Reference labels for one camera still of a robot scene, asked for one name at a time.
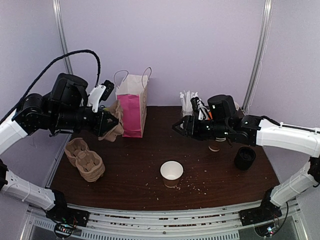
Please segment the single pulp cup carrier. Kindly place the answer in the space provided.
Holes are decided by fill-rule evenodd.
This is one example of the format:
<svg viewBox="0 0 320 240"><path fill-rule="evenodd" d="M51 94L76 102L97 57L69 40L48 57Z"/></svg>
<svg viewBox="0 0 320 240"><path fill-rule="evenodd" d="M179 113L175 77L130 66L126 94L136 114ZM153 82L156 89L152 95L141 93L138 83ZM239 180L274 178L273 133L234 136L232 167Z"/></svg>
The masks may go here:
<svg viewBox="0 0 320 240"><path fill-rule="evenodd" d="M102 136L98 137L98 140L114 142L118 136L122 136L124 134L124 110L121 107L121 102L120 100L116 100L111 106L101 107L101 109L105 113L109 114L109 119L107 120L107 130L103 132Z"/></svg>

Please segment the stack of brown paper cups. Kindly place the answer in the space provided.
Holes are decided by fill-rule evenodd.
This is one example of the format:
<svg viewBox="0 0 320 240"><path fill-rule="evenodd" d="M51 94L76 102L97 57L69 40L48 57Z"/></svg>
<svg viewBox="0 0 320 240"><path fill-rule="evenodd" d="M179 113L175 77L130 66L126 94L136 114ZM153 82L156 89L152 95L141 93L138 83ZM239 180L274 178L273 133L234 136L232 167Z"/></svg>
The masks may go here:
<svg viewBox="0 0 320 240"><path fill-rule="evenodd" d="M220 145L219 142L215 141L215 140L211 140L208 143L208 148L210 151L216 153L220 151Z"/></svg>

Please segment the single brown paper cup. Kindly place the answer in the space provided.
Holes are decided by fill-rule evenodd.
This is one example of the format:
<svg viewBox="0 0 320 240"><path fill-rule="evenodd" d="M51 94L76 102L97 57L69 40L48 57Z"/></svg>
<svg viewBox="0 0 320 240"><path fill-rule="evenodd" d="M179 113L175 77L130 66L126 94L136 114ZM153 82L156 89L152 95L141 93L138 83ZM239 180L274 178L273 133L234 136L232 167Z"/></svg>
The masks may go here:
<svg viewBox="0 0 320 240"><path fill-rule="evenodd" d="M174 188L178 185L180 178L184 173L183 166L177 161L166 161L160 167L163 184L167 188Z"/></svg>

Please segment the stack of pulp cup carriers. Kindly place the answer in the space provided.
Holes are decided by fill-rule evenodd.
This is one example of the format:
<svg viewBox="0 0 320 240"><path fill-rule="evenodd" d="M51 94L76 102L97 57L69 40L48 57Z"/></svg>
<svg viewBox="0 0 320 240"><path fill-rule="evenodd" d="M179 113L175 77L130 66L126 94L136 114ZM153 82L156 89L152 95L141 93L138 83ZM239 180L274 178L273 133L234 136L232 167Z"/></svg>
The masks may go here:
<svg viewBox="0 0 320 240"><path fill-rule="evenodd" d="M102 158L89 149L83 138L77 137L69 141L64 153L87 182L94 183L104 175L106 168Z"/></svg>

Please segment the stack of black cup lids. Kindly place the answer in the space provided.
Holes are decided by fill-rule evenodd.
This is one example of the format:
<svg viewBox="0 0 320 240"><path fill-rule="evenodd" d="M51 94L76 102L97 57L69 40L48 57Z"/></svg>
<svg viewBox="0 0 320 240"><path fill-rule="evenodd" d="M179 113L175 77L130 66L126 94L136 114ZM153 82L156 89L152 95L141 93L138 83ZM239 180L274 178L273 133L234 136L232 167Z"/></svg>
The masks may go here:
<svg viewBox="0 0 320 240"><path fill-rule="evenodd" d="M248 170L256 159L256 152L250 147L239 148L235 158L234 165L241 171Z"/></svg>

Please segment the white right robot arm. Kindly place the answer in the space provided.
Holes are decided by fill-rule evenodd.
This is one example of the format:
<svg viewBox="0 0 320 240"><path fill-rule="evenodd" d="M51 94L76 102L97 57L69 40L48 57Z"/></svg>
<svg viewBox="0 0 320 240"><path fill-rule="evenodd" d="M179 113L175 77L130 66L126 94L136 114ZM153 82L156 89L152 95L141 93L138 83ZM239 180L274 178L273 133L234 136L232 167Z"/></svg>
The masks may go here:
<svg viewBox="0 0 320 240"><path fill-rule="evenodd" d="M191 100L194 113L182 117L172 129L195 140L227 139L250 147L272 149L289 165L287 179L267 190L256 210L268 220L288 200L320 184L320 129L277 122L265 115L239 115L230 95L208 99L208 107Z"/></svg>

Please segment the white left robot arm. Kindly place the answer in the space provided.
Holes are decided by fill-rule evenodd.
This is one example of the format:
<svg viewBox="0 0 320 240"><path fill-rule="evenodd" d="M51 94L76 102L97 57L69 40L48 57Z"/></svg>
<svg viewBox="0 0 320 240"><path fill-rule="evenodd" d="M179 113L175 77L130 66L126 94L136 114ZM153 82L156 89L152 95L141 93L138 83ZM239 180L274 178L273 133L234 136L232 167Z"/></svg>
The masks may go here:
<svg viewBox="0 0 320 240"><path fill-rule="evenodd" d="M106 80L86 92L88 83L75 75L60 73L51 92L22 97L13 112L0 125L0 152L12 153L16 143L38 130L49 130L52 136L88 130L97 137L104 136L118 124L110 112L99 108L112 93L115 85ZM61 222L72 218L63 193L42 188L26 181L4 164L1 165L0 191L23 202L52 211Z"/></svg>

